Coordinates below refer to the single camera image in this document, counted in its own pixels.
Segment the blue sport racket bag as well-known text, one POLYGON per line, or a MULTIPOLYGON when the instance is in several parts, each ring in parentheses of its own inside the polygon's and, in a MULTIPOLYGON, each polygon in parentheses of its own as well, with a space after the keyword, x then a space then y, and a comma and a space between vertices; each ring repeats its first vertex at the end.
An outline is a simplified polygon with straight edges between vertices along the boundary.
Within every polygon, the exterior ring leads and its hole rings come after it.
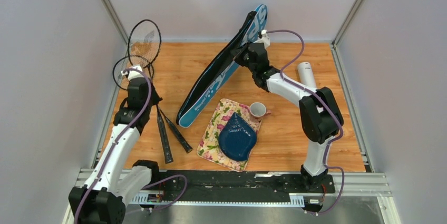
POLYGON ((233 61, 231 51, 248 42, 257 41, 258 32, 265 28, 267 18, 268 7, 265 4, 258 5, 255 10, 247 14, 237 34, 215 56, 194 83, 178 111, 177 125, 188 128, 193 124, 207 104, 239 68, 239 65, 233 61))

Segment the grey shuttlecock tube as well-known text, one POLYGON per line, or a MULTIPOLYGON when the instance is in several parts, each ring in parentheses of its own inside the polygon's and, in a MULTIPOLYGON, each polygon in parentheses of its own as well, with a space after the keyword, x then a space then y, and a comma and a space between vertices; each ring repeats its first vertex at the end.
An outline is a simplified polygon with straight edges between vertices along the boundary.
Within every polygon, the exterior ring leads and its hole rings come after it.
POLYGON ((312 66, 309 62, 301 62, 297 66, 300 82, 312 88, 317 88, 312 66))

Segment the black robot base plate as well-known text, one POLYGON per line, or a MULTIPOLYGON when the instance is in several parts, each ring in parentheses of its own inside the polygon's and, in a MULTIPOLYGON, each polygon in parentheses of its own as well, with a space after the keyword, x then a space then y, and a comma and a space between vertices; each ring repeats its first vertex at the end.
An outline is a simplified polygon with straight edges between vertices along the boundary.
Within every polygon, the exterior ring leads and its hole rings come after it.
POLYGON ((321 199, 323 194, 336 192, 330 175, 311 187, 299 173, 167 170, 155 177, 155 181, 162 179, 165 181, 150 191, 160 193, 164 201, 179 197, 190 202, 286 203, 291 193, 310 193, 321 199))

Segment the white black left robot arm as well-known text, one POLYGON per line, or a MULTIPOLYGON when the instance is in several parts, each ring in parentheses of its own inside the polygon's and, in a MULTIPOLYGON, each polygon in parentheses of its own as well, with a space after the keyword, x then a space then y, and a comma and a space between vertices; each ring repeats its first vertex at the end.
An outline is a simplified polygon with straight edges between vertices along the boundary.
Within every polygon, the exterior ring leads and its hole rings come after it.
POLYGON ((134 166, 121 178, 131 149, 149 120, 150 109, 158 98, 154 87, 144 76, 135 77, 128 85, 128 105, 115 115, 112 133, 96 167, 81 187, 72 188, 69 203, 74 223, 122 223, 126 208, 145 186, 156 189, 161 175, 151 170, 151 161, 134 166))

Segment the black badminton racket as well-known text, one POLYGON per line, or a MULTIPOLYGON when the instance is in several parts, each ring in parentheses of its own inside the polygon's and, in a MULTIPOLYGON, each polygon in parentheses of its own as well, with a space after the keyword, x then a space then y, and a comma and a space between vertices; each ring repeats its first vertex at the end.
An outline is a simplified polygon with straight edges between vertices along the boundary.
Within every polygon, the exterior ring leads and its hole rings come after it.
MULTIPOLYGON (((147 69, 149 78, 154 77, 154 67, 157 56, 161 50, 161 33, 158 25, 149 19, 139 21, 131 30, 128 39, 128 56, 131 65, 139 64, 143 69, 147 69)), ((158 103, 161 99, 154 101, 157 109, 157 124, 166 164, 173 162, 169 140, 166 132, 164 119, 158 103)))
MULTIPOLYGON (((154 68, 150 59, 145 59, 140 55, 130 55, 119 59, 113 67, 113 79, 120 89, 125 90, 128 93, 136 88, 135 85, 131 86, 129 83, 130 73, 133 73, 133 71, 123 72, 120 69, 134 67, 134 65, 130 62, 131 59, 134 60, 137 69, 148 76, 149 79, 152 79, 154 76, 154 68)), ((162 98, 156 93, 155 89, 152 89, 151 101, 148 105, 148 110, 151 110, 152 106, 156 106, 157 108, 157 125, 164 155, 172 154, 166 128, 169 128, 171 130, 173 135, 184 148, 185 152, 190 153, 192 151, 191 145, 186 141, 186 139, 183 137, 174 123, 163 113, 163 111, 159 107, 159 102, 161 101, 162 98)))

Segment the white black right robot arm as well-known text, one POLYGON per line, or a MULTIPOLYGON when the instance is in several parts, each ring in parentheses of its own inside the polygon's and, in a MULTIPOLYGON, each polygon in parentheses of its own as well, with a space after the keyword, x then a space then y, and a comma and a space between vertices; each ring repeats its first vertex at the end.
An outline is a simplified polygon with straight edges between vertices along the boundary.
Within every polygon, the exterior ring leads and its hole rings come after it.
POLYGON ((343 136, 344 120, 332 91, 317 89, 287 77, 272 66, 262 43, 247 43, 231 51, 235 63, 246 67, 254 83, 266 92, 277 94, 299 108, 300 121, 308 149, 301 166, 300 184, 313 192, 328 174, 327 156, 332 142, 343 136))

